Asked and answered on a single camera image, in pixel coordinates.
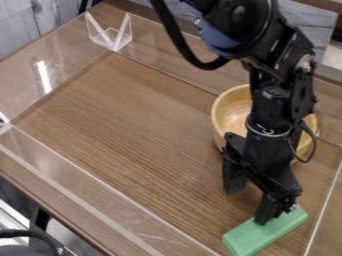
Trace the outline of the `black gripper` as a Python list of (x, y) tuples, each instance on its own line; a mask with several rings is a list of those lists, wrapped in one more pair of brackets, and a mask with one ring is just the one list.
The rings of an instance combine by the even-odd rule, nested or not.
[(262, 191), (254, 222), (264, 225), (288, 213), (302, 194), (302, 186), (291, 171), (302, 132), (298, 128), (276, 134), (247, 129), (247, 136), (224, 134), (223, 188), (228, 195), (242, 192), (251, 182)]

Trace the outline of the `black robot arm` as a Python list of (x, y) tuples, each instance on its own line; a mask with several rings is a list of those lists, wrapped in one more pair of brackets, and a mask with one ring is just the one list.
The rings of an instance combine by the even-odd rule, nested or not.
[(278, 0), (180, 0), (199, 18), (208, 48), (239, 59), (250, 72), (247, 134), (224, 133), (223, 186), (227, 193), (254, 183), (263, 195), (254, 221), (263, 225), (291, 211), (302, 186), (291, 171), (304, 118), (318, 102), (311, 41), (279, 11)]

